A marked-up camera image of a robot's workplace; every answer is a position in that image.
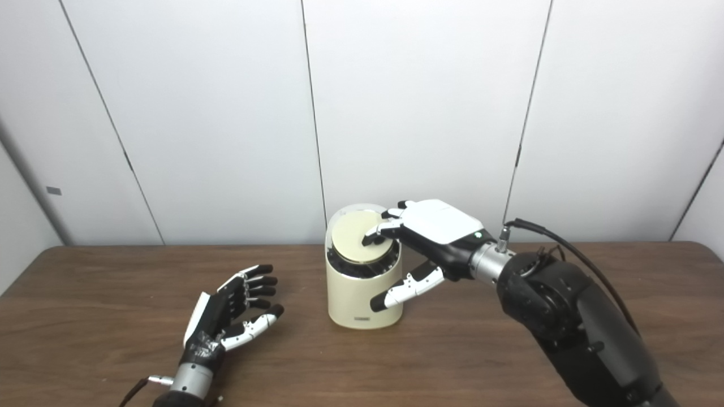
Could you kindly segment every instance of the brown tabletop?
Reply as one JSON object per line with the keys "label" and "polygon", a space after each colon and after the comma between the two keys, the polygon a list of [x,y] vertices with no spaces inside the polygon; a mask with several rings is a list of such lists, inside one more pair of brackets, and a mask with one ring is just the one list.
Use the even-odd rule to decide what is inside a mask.
{"label": "brown tabletop", "polygon": [[[694,243],[579,248],[626,300],[680,404],[724,405],[719,259]],[[383,330],[338,327],[321,246],[50,249],[0,297],[0,406],[117,406],[141,377],[175,373],[198,294],[259,263],[274,265],[287,311],[227,356],[211,391],[221,406],[580,406],[479,282],[446,282]]]}

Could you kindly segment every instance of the round lid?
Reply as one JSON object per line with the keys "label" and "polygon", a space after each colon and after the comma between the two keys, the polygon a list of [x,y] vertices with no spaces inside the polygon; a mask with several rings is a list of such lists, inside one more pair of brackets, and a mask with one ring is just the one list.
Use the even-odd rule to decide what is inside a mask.
{"label": "round lid", "polygon": [[382,244],[362,246],[364,234],[382,223],[374,211],[353,211],[340,217],[332,228],[332,245],[345,259],[354,263],[370,263],[384,256],[392,247],[386,239]]}

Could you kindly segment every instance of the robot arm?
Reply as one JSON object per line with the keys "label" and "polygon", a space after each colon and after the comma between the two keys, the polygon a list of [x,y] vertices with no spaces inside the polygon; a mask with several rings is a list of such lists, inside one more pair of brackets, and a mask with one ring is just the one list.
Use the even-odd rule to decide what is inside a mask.
{"label": "robot arm", "polygon": [[391,221],[368,231],[363,244],[399,239],[431,263],[373,297],[374,311],[425,293],[440,276],[480,280],[496,290],[502,310],[531,332],[587,406],[678,407],[635,329],[576,265],[550,252],[514,253],[509,227],[496,242],[479,221],[438,200],[400,202],[383,217]]}

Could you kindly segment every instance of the white wall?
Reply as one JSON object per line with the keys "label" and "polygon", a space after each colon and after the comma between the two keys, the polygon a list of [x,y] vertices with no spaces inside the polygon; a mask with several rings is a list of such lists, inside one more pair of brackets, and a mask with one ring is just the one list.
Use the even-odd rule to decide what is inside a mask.
{"label": "white wall", "polygon": [[64,1],[166,243],[320,243],[299,1]]}
{"label": "white wall", "polygon": [[722,72],[724,2],[555,1],[508,218],[667,240],[724,135]]}
{"label": "white wall", "polygon": [[0,191],[2,294],[38,254],[62,243],[2,144]]}
{"label": "white wall", "polygon": [[673,239],[702,243],[724,260],[723,231],[724,158],[720,154]]}
{"label": "white wall", "polygon": [[547,1],[304,1],[327,216],[441,198],[501,225]]}
{"label": "white wall", "polygon": [[[60,3],[0,1],[0,137],[69,243],[161,243],[151,212],[314,243],[324,206],[432,197],[500,226],[549,1],[306,0],[308,43],[299,1],[63,4],[151,208]],[[723,16],[557,0],[508,218],[666,240],[724,134]]]}
{"label": "white wall", "polygon": [[0,1],[0,61],[0,136],[68,243],[159,244],[57,1]]}

